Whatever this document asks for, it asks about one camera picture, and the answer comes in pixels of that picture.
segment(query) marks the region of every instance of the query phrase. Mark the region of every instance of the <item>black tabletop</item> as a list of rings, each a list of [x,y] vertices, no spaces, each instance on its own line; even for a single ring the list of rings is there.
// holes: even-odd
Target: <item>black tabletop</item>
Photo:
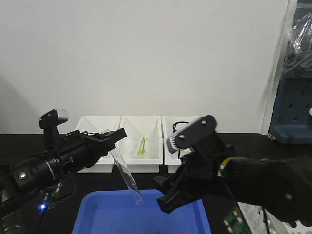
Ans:
[[[260,134],[220,134],[226,144],[233,145],[238,156],[257,158],[290,158],[295,156],[311,156],[312,145],[284,145],[269,140]],[[0,154],[13,158],[15,162],[45,150],[43,135],[0,135]],[[168,176],[166,166],[160,166],[159,173],[137,173],[133,177],[140,189],[155,189],[152,178],[156,175]],[[82,199],[93,191],[126,190],[127,187],[117,169],[112,173],[78,173],[72,176],[76,182],[76,192],[67,200],[50,209],[46,216],[42,233],[70,234]],[[215,196],[203,199],[208,222],[213,234],[228,233],[223,220],[235,207],[235,202]],[[20,209],[26,233],[35,232],[40,218],[38,206],[42,196],[25,203]]]

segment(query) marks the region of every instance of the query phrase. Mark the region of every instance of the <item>plastic bag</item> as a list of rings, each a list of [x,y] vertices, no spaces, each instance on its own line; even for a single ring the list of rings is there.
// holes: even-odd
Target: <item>plastic bag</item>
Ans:
[[[284,61],[284,71],[300,68],[312,72],[312,4],[297,5],[288,36],[290,42]]]

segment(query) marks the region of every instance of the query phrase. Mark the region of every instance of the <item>white plastic bin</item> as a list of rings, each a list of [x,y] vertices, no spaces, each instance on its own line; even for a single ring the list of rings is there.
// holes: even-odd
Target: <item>white plastic bin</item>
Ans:
[[[132,173],[157,173],[163,163],[161,118],[123,116],[121,128],[127,137],[119,141],[120,153]]]
[[[175,173],[177,168],[181,165],[181,160],[178,159],[178,151],[174,154],[169,153],[167,148],[167,138],[172,135],[173,133],[173,124],[184,121],[184,122],[191,122],[194,119],[198,118],[198,116],[162,116],[162,127],[164,131],[164,165],[167,165],[168,173]],[[180,123],[176,125],[176,130],[181,129],[183,126],[185,126],[185,123]],[[189,150],[181,150],[180,157],[183,155],[189,153]]]
[[[121,116],[82,116],[75,129],[81,132],[101,133],[106,129],[116,130],[119,128]],[[93,167],[81,170],[82,173],[112,172],[114,159],[109,153],[102,157]]]

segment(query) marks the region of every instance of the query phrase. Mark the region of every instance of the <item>blue plastic tray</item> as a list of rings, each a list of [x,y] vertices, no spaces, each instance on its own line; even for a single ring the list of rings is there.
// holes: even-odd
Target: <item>blue plastic tray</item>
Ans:
[[[157,204],[161,192],[141,193],[143,205],[136,205],[128,190],[88,194],[72,234],[211,234],[201,200],[167,214]]]

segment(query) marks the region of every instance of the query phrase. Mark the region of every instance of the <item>green circuit board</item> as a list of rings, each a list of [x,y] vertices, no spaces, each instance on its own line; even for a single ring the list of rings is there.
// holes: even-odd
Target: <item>green circuit board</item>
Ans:
[[[231,234],[252,234],[238,207],[233,208],[226,215],[224,224]]]

